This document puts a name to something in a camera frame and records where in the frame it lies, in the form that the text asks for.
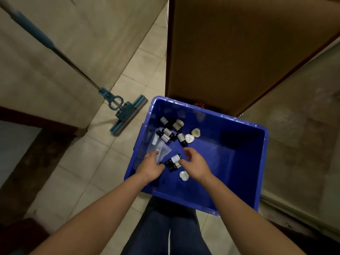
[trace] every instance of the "mop handle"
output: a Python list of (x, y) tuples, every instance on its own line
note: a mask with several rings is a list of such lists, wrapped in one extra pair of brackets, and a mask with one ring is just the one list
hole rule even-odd
[(24, 30), (26, 30), (32, 37), (38, 40), (48, 49), (51, 49), (57, 56), (70, 65), (76, 72), (82, 75), (89, 83), (91, 83), (97, 90), (101, 88), (92, 81), (81, 69), (79, 69), (65, 54), (63, 54), (40, 29), (38, 29), (26, 16), (13, 8), (6, 0), (0, 0), (0, 7), (7, 12), (11, 18), (18, 23)]

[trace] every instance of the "leg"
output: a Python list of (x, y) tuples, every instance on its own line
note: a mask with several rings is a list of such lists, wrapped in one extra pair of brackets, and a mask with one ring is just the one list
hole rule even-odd
[(170, 230), (166, 200), (152, 197), (121, 255), (167, 255)]
[(211, 255), (205, 244), (196, 211), (179, 204), (170, 223), (171, 255)]

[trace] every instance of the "mop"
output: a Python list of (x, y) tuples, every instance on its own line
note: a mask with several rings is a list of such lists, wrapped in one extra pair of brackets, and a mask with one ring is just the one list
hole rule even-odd
[(147, 103), (144, 95), (140, 95), (133, 103), (125, 102), (121, 96), (113, 95), (105, 88), (100, 88), (94, 83), (85, 73), (82, 72), (65, 54), (63, 54), (40, 29), (38, 29), (29, 19), (27, 19), (21, 12), (14, 9), (6, 0), (0, 0), (0, 7), (7, 12), (11, 18), (25, 29), (31, 36), (38, 40), (48, 49), (51, 49), (57, 56), (70, 65), (76, 72), (82, 75), (89, 83), (91, 83), (107, 101), (111, 110), (117, 111), (116, 117), (118, 121), (110, 129), (114, 136), (118, 136), (121, 131), (129, 124), (129, 122), (136, 116), (138, 111)]

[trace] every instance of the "person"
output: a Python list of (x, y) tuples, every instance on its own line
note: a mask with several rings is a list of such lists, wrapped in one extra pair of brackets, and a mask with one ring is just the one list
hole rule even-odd
[[(191, 161), (179, 163), (209, 193), (241, 254), (304, 254), (216, 178), (195, 149), (184, 151)], [(164, 170), (163, 164), (156, 164), (156, 154), (145, 155), (134, 175), (73, 217), (31, 254), (100, 254), (138, 193)], [(168, 254), (169, 231), (170, 254), (211, 254), (195, 210), (156, 197), (150, 199), (121, 254)]]

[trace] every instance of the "mop head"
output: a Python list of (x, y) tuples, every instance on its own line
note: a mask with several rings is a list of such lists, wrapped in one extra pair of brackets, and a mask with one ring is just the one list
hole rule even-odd
[(112, 126), (110, 132), (118, 136), (147, 102), (144, 95), (140, 95), (133, 103), (126, 102), (116, 113), (118, 121)]

